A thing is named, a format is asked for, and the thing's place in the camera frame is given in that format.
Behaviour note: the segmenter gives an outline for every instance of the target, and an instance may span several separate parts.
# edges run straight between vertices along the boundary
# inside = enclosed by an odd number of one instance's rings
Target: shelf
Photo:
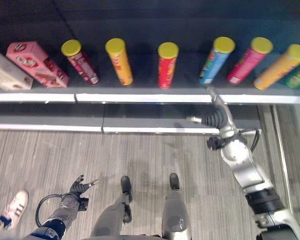
[[[239,129],[261,129],[256,106],[229,107]],[[216,128],[186,120],[213,111],[210,104],[106,104],[102,129],[105,133],[219,134]]]
[[[239,129],[261,129],[255,105],[229,105]],[[209,115],[211,104],[0,103],[0,129],[105,133],[218,134],[188,116]]]
[[[103,104],[0,104],[0,129],[101,132]]]
[[[228,104],[300,104],[300,88],[292,89],[276,83],[266,90],[256,89],[252,82],[280,55],[270,54],[240,85],[231,85],[225,79],[239,56],[230,55],[213,81],[218,93]],[[92,57],[100,82],[86,84],[67,63],[64,70],[70,76],[67,88],[45,88],[35,82],[29,91],[5,92],[0,89],[0,103],[210,103],[205,87],[198,82],[200,69],[206,61],[204,53],[180,53],[170,89],[158,87],[158,55],[154,53],[129,54],[134,83],[122,86],[106,53]]]

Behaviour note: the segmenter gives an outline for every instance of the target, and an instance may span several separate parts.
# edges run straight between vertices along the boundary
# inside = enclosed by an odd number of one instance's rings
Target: yellow chip can
[[[300,45],[291,44],[273,65],[254,80],[253,84],[257,89],[267,89],[299,64]]]
[[[132,84],[134,79],[128,61],[125,41],[121,38],[112,38],[105,44],[105,50],[109,54],[120,83],[124,86]]]

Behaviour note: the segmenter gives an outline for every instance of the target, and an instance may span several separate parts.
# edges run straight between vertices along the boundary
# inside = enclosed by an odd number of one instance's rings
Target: white sneaker
[[[6,219],[10,219],[11,222],[7,226],[5,226],[4,229],[14,229],[18,225],[28,205],[28,197],[28,192],[26,190],[21,190],[15,195],[12,202],[10,202],[8,206],[6,206],[4,212],[1,215]]]

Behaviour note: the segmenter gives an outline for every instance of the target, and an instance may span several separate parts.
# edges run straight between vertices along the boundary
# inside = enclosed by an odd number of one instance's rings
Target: cylindrical snack can
[[[285,84],[292,89],[300,87],[300,66],[297,66],[284,77]]]
[[[178,53],[179,48],[173,42],[164,42],[158,48],[158,85],[162,89],[168,89],[171,87]]]
[[[239,62],[227,76],[231,84],[241,83],[245,77],[272,51],[273,44],[264,37],[255,37]]]
[[[300,64],[300,45],[291,44],[287,51],[272,64],[267,70],[261,73],[253,84],[257,89],[264,90],[278,81]]]
[[[121,38],[112,38],[105,44],[116,75],[122,85],[130,85],[134,81],[128,61],[126,44]]]
[[[78,40],[66,41],[61,47],[61,52],[87,83],[95,85],[99,82],[93,63],[88,55],[82,51],[81,43]]]
[[[210,84],[235,49],[235,42],[226,36],[220,36],[213,41],[213,48],[200,72],[199,82]]]

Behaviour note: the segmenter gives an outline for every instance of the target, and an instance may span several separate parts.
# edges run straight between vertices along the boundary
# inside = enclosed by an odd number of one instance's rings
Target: person's foot
[[[26,190],[21,190],[15,195],[10,204],[6,206],[4,212],[0,216],[4,229],[14,229],[18,225],[28,205],[28,198],[28,192]]]
[[[180,189],[179,178],[176,173],[171,173],[169,180],[170,180],[170,188],[171,189]]]
[[[132,187],[128,176],[121,177],[121,189],[123,194],[129,195],[129,203],[132,202]]]

